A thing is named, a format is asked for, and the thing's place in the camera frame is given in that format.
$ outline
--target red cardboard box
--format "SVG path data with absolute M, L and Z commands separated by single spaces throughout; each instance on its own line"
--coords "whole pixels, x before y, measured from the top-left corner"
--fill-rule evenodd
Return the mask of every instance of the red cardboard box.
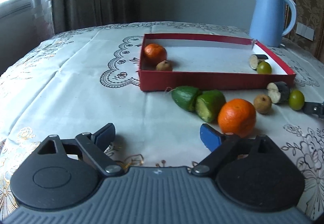
M 162 45 L 173 71 L 156 71 L 145 63 L 144 48 Z M 272 74 L 257 74 L 250 68 L 251 54 L 264 54 Z M 178 86 L 200 90 L 265 89 L 270 82 L 284 81 L 293 86 L 296 74 L 277 55 L 260 42 L 210 34 L 153 33 L 145 34 L 139 64 L 142 91 L 165 91 Z

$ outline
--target orange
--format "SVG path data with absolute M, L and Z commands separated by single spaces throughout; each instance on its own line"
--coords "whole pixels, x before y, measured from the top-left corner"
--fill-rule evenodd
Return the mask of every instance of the orange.
M 166 50 L 158 44 L 149 44 L 144 48 L 144 55 L 152 65 L 166 60 Z
M 234 133 L 241 138 L 248 136 L 256 122 L 255 108 L 243 99 L 233 99 L 222 107 L 218 125 L 224 134 Z

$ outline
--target metal screw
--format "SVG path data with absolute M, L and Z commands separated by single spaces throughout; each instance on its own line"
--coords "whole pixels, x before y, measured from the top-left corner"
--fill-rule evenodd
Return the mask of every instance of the metal screw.
M 113 173 L 118 173 L 122 170 L 122 168 L 118 165 L 111 165 L 111 166 L 106 166 L 105 171 L 107 173 L 113 174 Z
M 205 174 L 209 172 L 209 167 L 205 165 L 198 165 L 193 168 L 197 174 Z

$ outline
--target wall outlet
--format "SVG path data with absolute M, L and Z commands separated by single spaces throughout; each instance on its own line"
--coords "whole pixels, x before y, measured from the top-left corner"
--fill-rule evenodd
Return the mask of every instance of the wall outlet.
M 296 34 L 301 35 L 311 41 L 314 39 L 314 29 L 301 23 L 297 23 Z

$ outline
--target white tablecloth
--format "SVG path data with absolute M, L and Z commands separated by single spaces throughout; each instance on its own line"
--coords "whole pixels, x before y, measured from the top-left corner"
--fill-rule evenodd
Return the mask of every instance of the white tablecloth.
M 248 37 L 235 27 L 177 22 L 92 27 L 42 42 L 0 77 L 1 218 L 17 207 L 11 175 L 49 134 L 73 138 L 112 122 L 117 137 L 108 154 L 126 163 L 137 160 L 135 165 L 143 160 L 144 166 L 192 167 L 209 154 L 199 137 L 202 120 L 176 106 L 167 93 L 139 89 L 143 35 L 159 32 Z M 297 73 L 295 83 L 306 101 L 323 102 L 324 65 L 288 40 L 284 43 L 285 48 L 270 49 Z M 261 92 L 224 94 L 227 100 L 253 102 Z M 270 115 L 257 115 L 252 136 L 257 134 L 270 136 L 303 172 L 306 186 L 298 206 L 316 218 L 324 207 L 324 122 L 273 105 Z

